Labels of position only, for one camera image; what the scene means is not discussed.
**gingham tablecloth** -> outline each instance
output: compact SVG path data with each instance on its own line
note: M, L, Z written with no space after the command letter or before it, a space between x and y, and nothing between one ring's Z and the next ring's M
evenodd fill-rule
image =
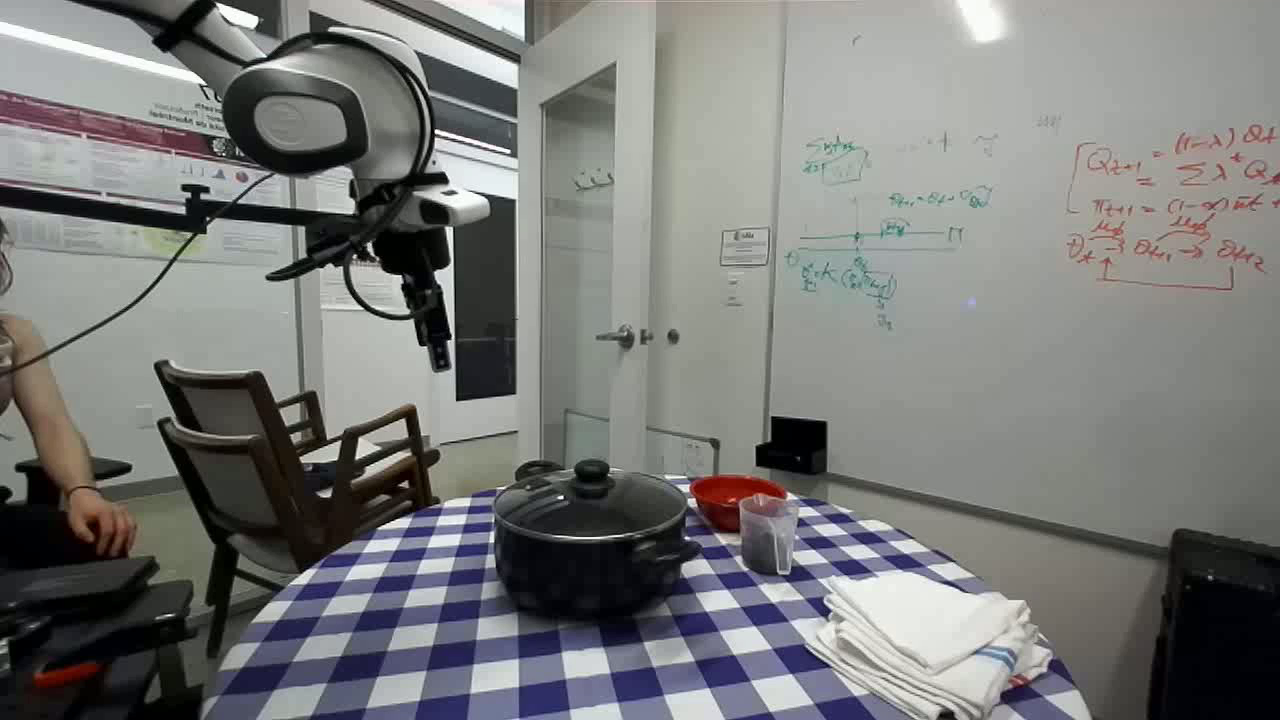
M384 524L297 578L229 650L207 717L899 717L814 661L829 578L923 571L977 588L880 521L800 500L797 571L752 578L696 511L703 551L657 608L534 619L491 570L491 493ZM994 717L1089 717L1066 668L1005 694Z

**red bowl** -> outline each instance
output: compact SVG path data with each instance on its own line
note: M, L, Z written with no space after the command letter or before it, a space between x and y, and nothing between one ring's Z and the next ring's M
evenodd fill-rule
M743 497L787 497L777 481L765 478L698 478L687 497L710 521L716 531L734 531L734 503Z

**black pot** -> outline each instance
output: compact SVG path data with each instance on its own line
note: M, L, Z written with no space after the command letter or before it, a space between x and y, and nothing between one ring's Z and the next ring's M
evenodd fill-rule
M685 515L685 493L657 478L522 465L496 497L496 578L522 611L628 616L666 598L696 555Z

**pot lid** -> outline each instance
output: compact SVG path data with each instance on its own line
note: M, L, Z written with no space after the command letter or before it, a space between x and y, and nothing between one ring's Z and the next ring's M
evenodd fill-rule
M496 497L496 521L546 539L621 539L685 521L675 485L644 472L607 472L604 462L518 465L516 485Z

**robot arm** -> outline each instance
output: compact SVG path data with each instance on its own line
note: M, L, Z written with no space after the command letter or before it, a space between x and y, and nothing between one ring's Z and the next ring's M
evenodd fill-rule
M344 253L372 246L384 273L404 282L431 364L448 369L448 318L431 273L448 264L442 228L483 220L487 200L431 170L436 115L411 50L384 31L333 29L259 53L217 0L77 3L134 19L155 50L188 66L221 95L233 145L259 170L284 176L351 170L362 234Z

